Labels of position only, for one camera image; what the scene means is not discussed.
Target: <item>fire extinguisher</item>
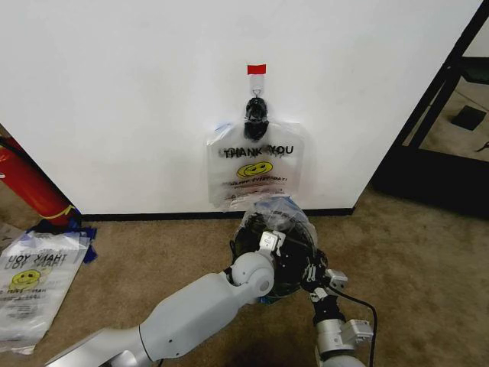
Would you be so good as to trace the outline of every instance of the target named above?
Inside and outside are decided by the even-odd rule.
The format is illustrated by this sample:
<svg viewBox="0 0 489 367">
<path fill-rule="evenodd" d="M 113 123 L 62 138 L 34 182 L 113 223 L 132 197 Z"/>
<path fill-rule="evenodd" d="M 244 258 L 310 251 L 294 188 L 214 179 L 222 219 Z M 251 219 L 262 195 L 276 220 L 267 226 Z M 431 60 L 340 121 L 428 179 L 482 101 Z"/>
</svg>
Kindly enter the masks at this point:
<svg viewBox="0 0 489 367">
<path fill-rule="evenodd" d="M 54 226 L 79 214 L 13 138 L 0 138 L 0 180 Z"/>
</svg>

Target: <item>red tape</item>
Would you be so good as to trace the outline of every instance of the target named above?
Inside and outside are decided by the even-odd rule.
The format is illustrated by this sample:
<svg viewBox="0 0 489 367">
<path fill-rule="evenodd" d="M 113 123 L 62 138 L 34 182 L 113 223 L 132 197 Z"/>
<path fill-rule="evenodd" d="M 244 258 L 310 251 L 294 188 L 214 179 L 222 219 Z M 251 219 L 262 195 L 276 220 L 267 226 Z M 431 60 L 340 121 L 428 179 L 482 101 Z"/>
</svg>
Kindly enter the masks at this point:
<svg viewBox="0 0 489 367">
<path fill-rule="evenodd" d="M 248 65 L 248 75 L 250 74 L 265 74 L 267 72 L 267 64 Z"/>
</svg>

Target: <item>black cable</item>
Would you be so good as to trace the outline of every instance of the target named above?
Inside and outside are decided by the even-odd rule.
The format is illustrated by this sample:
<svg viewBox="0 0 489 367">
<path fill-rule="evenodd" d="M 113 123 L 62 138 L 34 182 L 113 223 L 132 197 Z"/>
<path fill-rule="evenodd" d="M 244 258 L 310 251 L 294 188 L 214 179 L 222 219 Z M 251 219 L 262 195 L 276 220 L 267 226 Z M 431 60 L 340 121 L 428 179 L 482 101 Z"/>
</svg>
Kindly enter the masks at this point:
<svg viewBox="0 0 489 367">
<path fill-rule="evenodd" d="M 374 335 L 372 336 L 372 340 L 370 343 L 370 355 L 368 358 L 369 359 L 368 365 L 369 367 L 374 367 L 375 338 L 377 337 L 377 311 L 375 310 L 375 307 L 364 300 L 359 300 L 355 297 L 349 296 L 348 294 L 340 292 L 336 288 L 332 287 L 331 285 L 329 285 L 329 288 L 332 291 L 334 291 L 338 296 L 346 298 L 347 300 L 355 302 L 356 304 L 361 304 L 363 306 L 366 306 L 370 309 L 370 311 L 372 311 L 372 315 L 374 316 Z"/>
</svg>

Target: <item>clear plastic wrap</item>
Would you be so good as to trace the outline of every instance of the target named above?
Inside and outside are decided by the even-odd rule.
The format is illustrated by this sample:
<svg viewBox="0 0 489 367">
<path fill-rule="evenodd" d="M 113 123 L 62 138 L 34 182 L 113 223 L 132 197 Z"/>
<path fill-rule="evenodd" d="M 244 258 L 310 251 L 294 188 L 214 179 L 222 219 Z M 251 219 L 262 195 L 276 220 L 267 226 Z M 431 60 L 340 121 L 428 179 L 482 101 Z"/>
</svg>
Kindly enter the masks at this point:
<svg viewBox="0 0 489 367">
<path fill-rule="evenodd" d="M 31 354 L 49 329 L 85 256 L 83 232 L 29 232 L 0 257 L 0 352 Z"/>
<path fill-rule="evenodd" d="M 317 253 L 317 234 L 306 214 L 288 197 L 268 197 L 246 211 L 231 248 L 234 260 L 246 252 L 258 250 L 263 231 L 286 235 L 275 257 L 275 284 L 264 298 L 273 302 L 300 288 L 306 267 Z"/>
<path fill-rule="evenodd" d="M 304 151 L 300 125 L 268 122 L 263 137 L 245 137 L 245 124 L 217 128 L 207 141 L 209 200 L 216 208 L 246 209 L 270 195 L 298 191 Z"/>
</svg>

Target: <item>carpet floor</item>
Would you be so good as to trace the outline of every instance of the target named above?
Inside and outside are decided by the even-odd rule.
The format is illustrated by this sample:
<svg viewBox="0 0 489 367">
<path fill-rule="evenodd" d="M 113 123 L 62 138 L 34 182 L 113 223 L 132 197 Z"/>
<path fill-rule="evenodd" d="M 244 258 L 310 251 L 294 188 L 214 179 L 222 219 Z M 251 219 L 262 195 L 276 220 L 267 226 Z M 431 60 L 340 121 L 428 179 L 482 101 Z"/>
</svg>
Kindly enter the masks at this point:
<svg viewBox="0 0 489 367">
<path fill-rule="evenodd" d="M 331 268 L 349 294 L 379 314 L 377 366 L 483 366 L 489 360 L 489 223 L 367 189 L 352 216 L 312 217 Z M 0 186 L 0 221 L 26 229 L 37 216 Z M 142 322 L 157 303 L 228 267 L 240 221 L 93 222 L 99 257 L 82 265 L 53 325 L 31 356 L 0 365 L 39 366 L 103 327 Z M 342 301 L 347 318 L 369 311 Z M 235 320 L 167 366 L 314 366 L 307 294 L 244 307 Z M 368 348 L 358 356 L 366 362 Z"/>
</svg>

